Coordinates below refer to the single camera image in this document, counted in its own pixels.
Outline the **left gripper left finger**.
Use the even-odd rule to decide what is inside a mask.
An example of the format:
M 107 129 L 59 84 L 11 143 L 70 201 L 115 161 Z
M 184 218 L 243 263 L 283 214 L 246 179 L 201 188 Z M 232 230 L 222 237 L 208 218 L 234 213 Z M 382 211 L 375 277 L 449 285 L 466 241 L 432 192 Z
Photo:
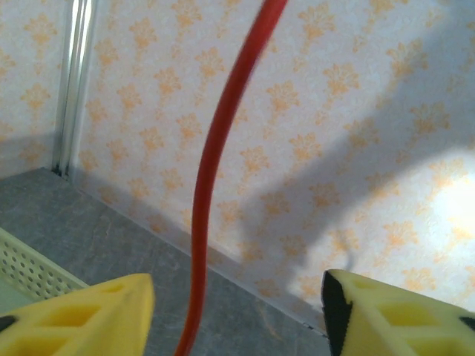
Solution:
M 143 355 L 154 313 L 150 274 L 130 274 L 6 312 L 2 355 Z

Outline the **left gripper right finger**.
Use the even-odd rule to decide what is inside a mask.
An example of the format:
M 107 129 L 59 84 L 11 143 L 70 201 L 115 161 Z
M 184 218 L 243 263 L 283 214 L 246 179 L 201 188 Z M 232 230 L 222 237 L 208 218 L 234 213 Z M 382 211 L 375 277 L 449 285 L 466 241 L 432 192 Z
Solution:
M 474 313 L 341 269 L 324 272 L 332 355 L 474 355 Z

